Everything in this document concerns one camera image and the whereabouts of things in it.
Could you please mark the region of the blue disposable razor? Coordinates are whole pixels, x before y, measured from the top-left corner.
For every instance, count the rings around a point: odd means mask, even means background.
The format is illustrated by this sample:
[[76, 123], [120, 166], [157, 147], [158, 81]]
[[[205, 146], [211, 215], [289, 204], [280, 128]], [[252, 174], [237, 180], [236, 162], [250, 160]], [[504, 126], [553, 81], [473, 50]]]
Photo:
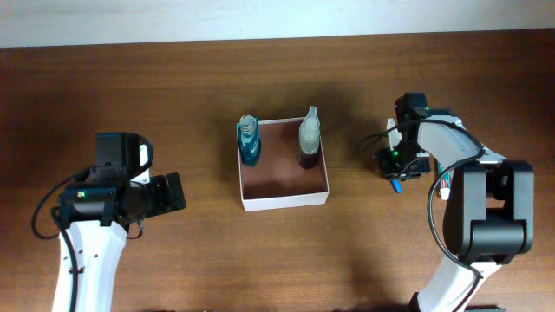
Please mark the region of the blue disposable razor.
[[392, 180], [390, 181], [390, 183], [391, 183], [391, 185], [392, 185], [394, 191], [395, 191], [397, 194], [401, 194], [401, 193], [402, 193], [402, 187], [401, 187], [400, 181], [399, 181], [398, 179], [392, 179]]

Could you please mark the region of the clear foam soap pump bottle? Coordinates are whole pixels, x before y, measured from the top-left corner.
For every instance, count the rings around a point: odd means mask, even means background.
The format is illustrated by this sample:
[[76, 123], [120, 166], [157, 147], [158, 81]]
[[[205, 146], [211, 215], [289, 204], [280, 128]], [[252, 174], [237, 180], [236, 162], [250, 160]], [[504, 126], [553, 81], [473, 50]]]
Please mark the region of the clear foam soap pump bottle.
[[320, 159], [320, 121], [317, 107], [311, 106], [299, 127], [298, 162], [304, 169], [314, 167]]

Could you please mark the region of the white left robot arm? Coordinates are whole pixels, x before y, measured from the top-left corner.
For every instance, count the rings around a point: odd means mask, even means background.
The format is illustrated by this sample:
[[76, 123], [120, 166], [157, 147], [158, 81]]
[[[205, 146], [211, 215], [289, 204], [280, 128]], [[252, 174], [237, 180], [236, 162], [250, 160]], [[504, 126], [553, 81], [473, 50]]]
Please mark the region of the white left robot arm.
[[132, 224], [186, 208], [178, 173], [151, 176], [153, 146], [136, 133], [99, 133], [95, 162], [71, 179], [51, 214], [59, 230], [54, 311], [109, 311]]

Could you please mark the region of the Colgate toothpaste tube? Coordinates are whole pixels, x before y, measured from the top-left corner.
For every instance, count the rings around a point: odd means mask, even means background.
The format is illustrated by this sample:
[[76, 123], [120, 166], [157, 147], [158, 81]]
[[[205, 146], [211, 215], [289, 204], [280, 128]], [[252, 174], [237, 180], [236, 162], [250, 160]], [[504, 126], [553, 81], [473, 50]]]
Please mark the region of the Colgate toothpaste tube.
[[[440, 175], [444, 171], [444, 167], [442, 166], [442, 164], [438, 160], [435, 161], [435, 169], [436, 169], [437, 175]], [[450, 191], [451, 191], [450, 180], [451, 180], [451, 178], [450, 178], [449, 173], [446, 173], [440, 179], [440, 182], [437, 186], [437, 188], [438, 188], [437, 193], [438, 193], [439, 197], [441, 198], [441, 200], [448, 201], [448, 199], [449, 199], [449, 195], [450, 195]]]

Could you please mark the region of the teal mouthwash bottle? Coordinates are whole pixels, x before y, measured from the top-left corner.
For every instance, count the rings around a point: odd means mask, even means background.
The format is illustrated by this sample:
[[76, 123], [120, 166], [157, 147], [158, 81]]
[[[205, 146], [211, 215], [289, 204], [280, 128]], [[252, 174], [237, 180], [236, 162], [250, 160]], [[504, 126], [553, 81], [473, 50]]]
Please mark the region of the teal mouthwash bottle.
[[261, 139], [258, 119], [252, 115], [243, 115], [238, 123], [238, 148], [241, 162], [254, 167], [261, 153]]

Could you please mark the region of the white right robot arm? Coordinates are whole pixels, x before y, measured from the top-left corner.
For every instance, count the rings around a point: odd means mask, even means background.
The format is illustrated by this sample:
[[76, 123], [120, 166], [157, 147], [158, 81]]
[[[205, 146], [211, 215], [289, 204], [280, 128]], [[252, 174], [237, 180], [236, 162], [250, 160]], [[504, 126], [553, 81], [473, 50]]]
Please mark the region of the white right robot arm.
[[381, 175], [400, 182], [439, 168], [427, 199], [428, 225], [443, 254], [411, 311], [465, 311], [480, 286], [533, 243], [534, 172], [524, 160], [491, 151], [447, 109], [432, 109], [425, 94], [395, 101], [394, 119], [378, 153]]

